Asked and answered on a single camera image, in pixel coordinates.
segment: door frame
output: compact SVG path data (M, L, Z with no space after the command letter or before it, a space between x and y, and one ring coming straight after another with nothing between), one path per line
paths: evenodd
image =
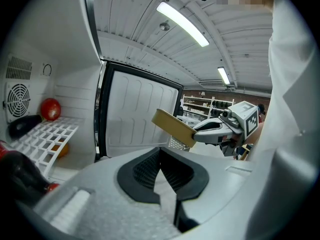
M121 64L113 61L107 61L107 64L105 67L106 67L105 73L103 76L103 81L102 81L101 90L100 90L99 112L98 112L98 122L99 122L98 146L99 146L100 158L108 156L106 151L107 150L107 147L106 147L107 115L108 115L110 90L111 90L115 71L127 73L127 74L141 77L144 79L148 79L148 80L151 80L151 81L154 81L178 90L178 95L177 95L177 99L176 99L175 107L173 111L174 117L177 116L178 114L178 109L180 106L180 100L181 100L182 91L183 91L183 86L181 84L178 84L174 81L171 81L162 76L156 75L154 73L145 71L140 68L136 68L133 66L129 66L126 64Z

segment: ventilation fan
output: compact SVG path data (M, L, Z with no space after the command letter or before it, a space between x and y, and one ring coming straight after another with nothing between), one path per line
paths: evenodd
M22 83L7 82L5 93L5 115L8 122L12 122L29 114L30 95L28 88Z

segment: red object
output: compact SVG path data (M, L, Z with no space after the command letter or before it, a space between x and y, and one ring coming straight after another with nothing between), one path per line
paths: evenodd
M0 140L0 159L11 151L13 151L13 149L5 141Z
M58 119L61 114L61 106L54 98L47 98L41 104L41 115L48 121Z
M46 192L49 193L52 190L54 190L56 187L60 186L60 184L58 183L50 183L49 186L46 189Z

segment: ceiling light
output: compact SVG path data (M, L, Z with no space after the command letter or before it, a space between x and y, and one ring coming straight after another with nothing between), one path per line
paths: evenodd
M201 34L201 32L185 16L183 16L176 9L172 8L169 4L161 2L156 10L173 20L185 31L187 31L202 47L205 47L209 44L204 35Z
M230 85L230 81L229 81L229 78L228 78L227 73L225 71L225 68L223 66L220 66L220 67L218 67L218 71L219 71L224 83L226 85Z

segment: ceiling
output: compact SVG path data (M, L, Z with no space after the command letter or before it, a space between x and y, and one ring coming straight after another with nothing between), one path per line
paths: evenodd
M188 17L209 45L201 47L156 11L162 1ZM148 70L185 89L225 90L217 70L223 66L233 90L272 90L272 14L266 9L245 9L232 0L94 0L94 10L106 59ZM168 31L159 28L165 21Z

